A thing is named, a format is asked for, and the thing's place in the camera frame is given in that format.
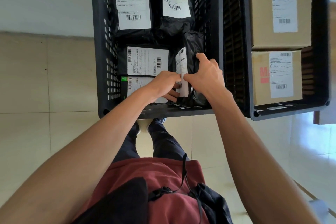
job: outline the forearm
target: forearm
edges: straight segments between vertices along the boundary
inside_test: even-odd
[[[0,209],[2,222],[69,223],[151,101],[145,89],[137,90],[49,158]]]
[[[241,200],[255,224],[319,223],[226,89],[208,94]]]

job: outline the person's right arm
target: person's right arm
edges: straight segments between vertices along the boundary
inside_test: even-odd
[[[197,58],[199,71],[184,75],[184,80],[204,94],[213,108],[234,183],[252,222],[319,223],[225,88],[216,61],[208,60],[203,53]]]

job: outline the black strap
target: black strap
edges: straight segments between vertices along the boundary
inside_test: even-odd
[[[182,182],[181,182],[181,186],[177,190],[171,190],[168,187],[162,187],[162,188],[156,189],[156,190],[152,191],[151,193],[149,193],[148,202],[155,201],[155,200],[159,199],[160,197],[162,197],[164,194],[171,194],[171,193],[175,193],[175,192],[179,191],[183,186],[183,182],[184,182],[184,178],[185,178],[185,182],[187,183],[189,191],[192,193],[192,195],[197,200],[198,209],[199,209],[199,224],[201,224],[202,214],[203,214],[202,203],[198,199],[198,197],[195,195],[195,193],[192,192],[192,190],[190,189],[190,186],[188,184],[187,170],[186,170],[186,160],[187,160],[187,154],[184,154],[183,155],[183,162],[182,162]]]

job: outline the hand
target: hand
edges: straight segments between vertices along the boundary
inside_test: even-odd
[[[183,79],[189,82],[193,88],[208,96],[208,93],[225,88],[222,70],[219,69],[216,60],[208,58],[204,53],[197,53],[199,59],[199,70],[195,74],[185,74]]]
[[[176,82],[180,81],[180,74],[169,71],[161,71],[161,73],[159,73],[149,84],[143,88],[151,92],[150,95],[153,97],[151,103],[160,97],[164,97],[170,101],[176,102],[177,97],[179,97],[180,94],[174,91],[172,88],[178,89],[180,86]]]

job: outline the leg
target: leg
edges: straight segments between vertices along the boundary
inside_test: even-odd
[[[148,127],[148,132],[153,140],[153,157],[183,160],[184,150],[176,139],[167,132],[162,120],[154,119]]]
[[[139,125],[137,122],[134,123],[131,130],[128,132],[120,150],[116,154],[112,163],[129,159],[129,158],[140,158],[137,149],[135,147],[135,141],[137,140],[137,134],[139,132]]]

